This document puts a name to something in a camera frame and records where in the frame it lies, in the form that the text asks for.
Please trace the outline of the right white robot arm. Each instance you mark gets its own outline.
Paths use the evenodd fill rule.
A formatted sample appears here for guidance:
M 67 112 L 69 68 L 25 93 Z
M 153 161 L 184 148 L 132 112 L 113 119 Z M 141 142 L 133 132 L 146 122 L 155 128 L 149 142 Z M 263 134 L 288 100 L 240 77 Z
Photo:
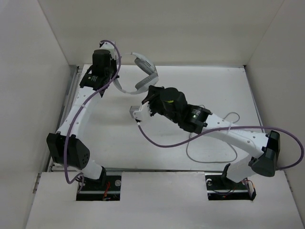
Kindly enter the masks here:
M 182 130 L 201 133 L 233 145 L 248 156 L 225 166 L 221 175 L 224 187 L 231 188 L 243 179 L 258 174 L 273 177 L 280 152 L 280 134 L 271 130 L 259 133 L 230 123 L 210 110 L 187 103 L 184 93 L 176 88 L 149 86 L 142 104 L 149 106 L 150 116 L 162 115 Z

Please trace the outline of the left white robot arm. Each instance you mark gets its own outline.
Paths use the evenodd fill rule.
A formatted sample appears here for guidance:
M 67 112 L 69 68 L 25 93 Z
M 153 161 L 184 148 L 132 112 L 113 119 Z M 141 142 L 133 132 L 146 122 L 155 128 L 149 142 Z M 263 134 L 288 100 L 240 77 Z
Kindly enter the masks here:
M 103 97 L 105 85 L 117 72 L 116 59 L 113 48 L 93 52 L 92 65 L 80 82 L 68 116 L 59 129 L 48 134 L 46 139 L 53 161 L 77 169 L 96 189 L 105 187 L 106 171 L 90 158 L 90 151 L 82 142 L 82 136 L 94 107 Z

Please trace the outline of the left metal side rail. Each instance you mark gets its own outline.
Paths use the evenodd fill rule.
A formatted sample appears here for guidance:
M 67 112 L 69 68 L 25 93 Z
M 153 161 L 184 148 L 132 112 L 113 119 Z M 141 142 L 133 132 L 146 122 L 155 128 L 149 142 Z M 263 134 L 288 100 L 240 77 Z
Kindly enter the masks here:
M 61 104 L 61 111 L 55 129 L 51 133 L 56 133 L 58 128 L 62 125 L 67 117 L 71 106 L 73 104 L 74 96 L 79 85 L 80 75 L 82 73 L 83 65 L 69 65 L 70 75 L 68 77 L 68 84 L 64 93 Z

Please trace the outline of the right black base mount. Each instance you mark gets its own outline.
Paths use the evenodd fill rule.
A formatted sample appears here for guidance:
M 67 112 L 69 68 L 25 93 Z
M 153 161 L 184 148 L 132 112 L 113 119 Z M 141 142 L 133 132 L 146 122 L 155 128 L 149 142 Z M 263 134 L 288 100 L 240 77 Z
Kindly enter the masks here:
M 207 173 L 205 175 L 207 197 L 209 201 L 249 200 L 256 198 L 254 184 L 248 178 L 236 183 L 228 179 L 227 170 L 231 164 L 224 167 L 222 173 Z

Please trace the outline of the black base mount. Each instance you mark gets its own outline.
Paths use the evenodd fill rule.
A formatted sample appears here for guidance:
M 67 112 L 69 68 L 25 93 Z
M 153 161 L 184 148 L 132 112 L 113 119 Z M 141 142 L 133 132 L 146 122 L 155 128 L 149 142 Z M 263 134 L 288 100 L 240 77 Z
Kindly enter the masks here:
M 209 201 L 249 200 L 256 198 L 254 184 L 248 178 L 236 183 L 228 179 L 227 170 L 231 164 L 224 167 L 222 173 L 207 173 L 205 175 L 207 197 Z
M 78 179 L 80 191 L 76 194 L 76 201 L 120 201 L 122 173 L 118 171 L 104 172 L 102 179 Z

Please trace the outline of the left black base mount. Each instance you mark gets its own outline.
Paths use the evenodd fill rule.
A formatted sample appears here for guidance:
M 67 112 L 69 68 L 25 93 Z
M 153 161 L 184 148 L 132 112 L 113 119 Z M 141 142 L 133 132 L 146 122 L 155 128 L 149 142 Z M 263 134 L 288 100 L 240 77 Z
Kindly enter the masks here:
M 76 194 L 76 201 L 120 201 L 122 173 L 118 171 L 104 172 L 102 179 L 78 179 L 80 191 Z

